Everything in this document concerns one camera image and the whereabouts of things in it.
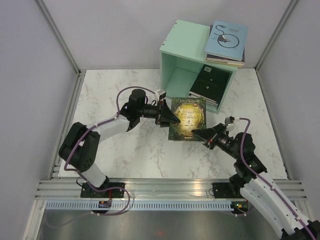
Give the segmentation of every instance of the metal grille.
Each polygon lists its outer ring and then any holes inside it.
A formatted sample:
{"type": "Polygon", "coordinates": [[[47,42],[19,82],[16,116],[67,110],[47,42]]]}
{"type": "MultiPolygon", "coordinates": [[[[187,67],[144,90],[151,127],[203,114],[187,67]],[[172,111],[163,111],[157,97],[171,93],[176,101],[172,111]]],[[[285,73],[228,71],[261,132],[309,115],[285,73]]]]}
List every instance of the metal grille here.
{"type": "MultiPolygon", "coordinates": [[[[121,210],[127,203],[113,200],[110,210],[121,210]]],[[[48,210],[105,210],[98,200],[49,200],[48,210]]],[[[232,211],[231,201],[134,201],[129,204],[134,211],[232,211]]]]}

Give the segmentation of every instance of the wall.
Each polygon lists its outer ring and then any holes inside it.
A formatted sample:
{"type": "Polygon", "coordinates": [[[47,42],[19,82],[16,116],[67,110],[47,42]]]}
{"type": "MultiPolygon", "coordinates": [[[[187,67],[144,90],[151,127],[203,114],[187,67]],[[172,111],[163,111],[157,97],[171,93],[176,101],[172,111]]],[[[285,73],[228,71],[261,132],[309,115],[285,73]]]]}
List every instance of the wall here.
{"type": "Polygon", "coordinates": [[[260,70],[292,175],[320,218],[320,1],[300,1],[260,70]]]}
{"type": "Polygon", "coordinates": [[[254,67],[290,0],[44,0],[82,69],[159,68],[159,48],[177,19],[249,26],[254,67]]]}
{"type": "Polygon", "coordinates": [[[76,75],[33,0],[0,2],[0,239],[22,239],[76,75]]]}

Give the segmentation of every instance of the white marble tabletop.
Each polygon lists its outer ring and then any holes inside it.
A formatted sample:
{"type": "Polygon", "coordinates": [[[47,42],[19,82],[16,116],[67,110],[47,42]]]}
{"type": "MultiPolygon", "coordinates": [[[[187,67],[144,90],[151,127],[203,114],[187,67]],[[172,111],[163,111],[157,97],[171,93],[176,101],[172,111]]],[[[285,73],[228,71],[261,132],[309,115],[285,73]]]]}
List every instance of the white marble tabletop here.
{"type": "MultiPolygon", "coordinates": [[[[159,69],[87,70],[73,122],[92,124],[112,117],[116,96],[128,86],[151,90],[160,88],[159,69]]],[[[128,101],[131,89],[122,93],[119,104],[128,101]]],[[[147,93],[150,100],[153,96],[147,93]]],[[[219,114],[207,112],[207,127],[223,123],[225,117],[251,119],[248,130],[256,146],[255,154],[275,179],[286,179],[266,104],[254,69],[239,69],[219,114]]],[[[230,136],[243,132],[247,122],[237,122],[230,136]]],[[[222,150],[209,150],[202,144],[168,141],[168,128],[141,118],[133,130],[102,142],[95,162],[109,178],[227,179],[234,175],[235,160],[222,150]]],[[[60,177],[74,177],[65,172],[60,177]]]]}

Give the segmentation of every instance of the shelf top panel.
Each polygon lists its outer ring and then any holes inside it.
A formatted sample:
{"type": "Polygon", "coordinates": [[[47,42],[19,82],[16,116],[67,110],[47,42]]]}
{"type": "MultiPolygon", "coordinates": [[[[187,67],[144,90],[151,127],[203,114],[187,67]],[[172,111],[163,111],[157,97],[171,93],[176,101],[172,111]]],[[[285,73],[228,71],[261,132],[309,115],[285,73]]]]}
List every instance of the shelf top panel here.
{"type": "Polygon", "coordinates": [[[206,62],[205,48],[210,27],[188,21],[177,20],[163,42],[160,51],[210,66],[236,71],[234,66],[206,62]]]}

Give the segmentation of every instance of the bookshelf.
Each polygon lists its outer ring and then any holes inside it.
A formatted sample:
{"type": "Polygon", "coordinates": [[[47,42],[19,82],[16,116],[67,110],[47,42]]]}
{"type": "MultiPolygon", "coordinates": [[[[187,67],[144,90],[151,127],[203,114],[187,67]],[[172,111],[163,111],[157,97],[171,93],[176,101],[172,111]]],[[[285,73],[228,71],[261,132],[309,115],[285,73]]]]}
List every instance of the bookshelf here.
{"type": "Polygon", "coordinates": [[[218,114],[236,74],[237,67],[206,62],[205,47],[210,27],[177,20],[160,48],[161,88],[169,98],[186,98],[204,64],[229,73],[220,105],[207,104],[206,110],[218,114]]]}

